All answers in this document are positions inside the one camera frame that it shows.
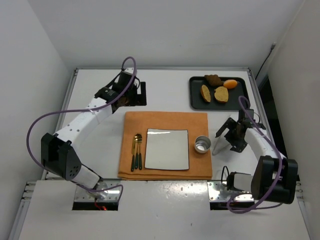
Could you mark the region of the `metal serving tongs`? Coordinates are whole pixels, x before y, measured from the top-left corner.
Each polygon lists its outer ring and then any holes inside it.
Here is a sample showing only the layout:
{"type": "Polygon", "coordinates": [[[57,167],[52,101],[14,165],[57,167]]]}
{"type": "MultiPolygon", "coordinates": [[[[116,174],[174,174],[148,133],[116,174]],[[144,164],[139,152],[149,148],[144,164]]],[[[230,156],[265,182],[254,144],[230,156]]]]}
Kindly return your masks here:
{"type": "Polygon", "coordinates": [[[211,154],[212,156],[218,155],[221,151],[225,150],[227,147],[230,146],[230,143],[225,139],[224,135],[228,132],[228,129],[225,129],[222,134],[216,137],[217,132],[223,126],[223,124],[230,118],[232,115],[229,114],[227,117],[223,119],[223,121],[218,125],[218,127],[213,129],[214,132],[214,139],[213,139],[213,147],[211,154]]]}

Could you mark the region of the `dark brown bread piece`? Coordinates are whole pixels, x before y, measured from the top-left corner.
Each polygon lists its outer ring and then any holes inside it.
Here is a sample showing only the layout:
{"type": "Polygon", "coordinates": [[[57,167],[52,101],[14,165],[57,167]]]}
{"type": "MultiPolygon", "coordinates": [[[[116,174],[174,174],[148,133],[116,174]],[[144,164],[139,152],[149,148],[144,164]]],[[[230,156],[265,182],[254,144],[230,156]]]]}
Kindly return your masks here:
{"type": "Polygon", "coordinates": [[[220,87],[224,84],[217,74],[205,75],[204,78],[212,87],[220,87]]]}

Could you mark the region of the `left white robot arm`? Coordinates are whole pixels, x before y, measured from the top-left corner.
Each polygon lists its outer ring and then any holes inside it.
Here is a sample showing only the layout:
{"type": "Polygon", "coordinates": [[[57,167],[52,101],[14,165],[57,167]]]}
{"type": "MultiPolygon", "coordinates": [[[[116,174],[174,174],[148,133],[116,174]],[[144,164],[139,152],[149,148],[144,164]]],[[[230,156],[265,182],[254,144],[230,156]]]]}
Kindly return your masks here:
{"type": "Polygon", "coordinates": [[[82,142],[120,107],[146,106],[146,83],[135,73],[122,70],[99,89],[88,106],[55,134],[41,138],[41,164],[50,173],[76,184],[97,198],[112,190],[103,178],[85,166],[78,154],[82,142]]]}

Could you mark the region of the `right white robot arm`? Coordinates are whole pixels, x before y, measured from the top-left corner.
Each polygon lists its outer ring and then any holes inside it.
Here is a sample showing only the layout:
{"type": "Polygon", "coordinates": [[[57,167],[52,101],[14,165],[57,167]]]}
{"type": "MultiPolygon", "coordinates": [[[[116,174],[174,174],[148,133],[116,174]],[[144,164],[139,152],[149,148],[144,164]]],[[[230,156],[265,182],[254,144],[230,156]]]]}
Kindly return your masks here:
{"type": "Polygon", "coordinates": [[[238,120],[229,117],[215,134],[218,138],[227,131],[224,138],[231,151],[242,153],[249,146],[258,160],[249,188],[237,186],[239,172],[229,174],[226,188],[232,192],[250,192],[254,200],[266,196],[268,202],[291,204],[295,198],[298,163],[278,151],[266,137],[265,126],[253,119],[254,114],[253,109],[239,110],[238,120]]]}

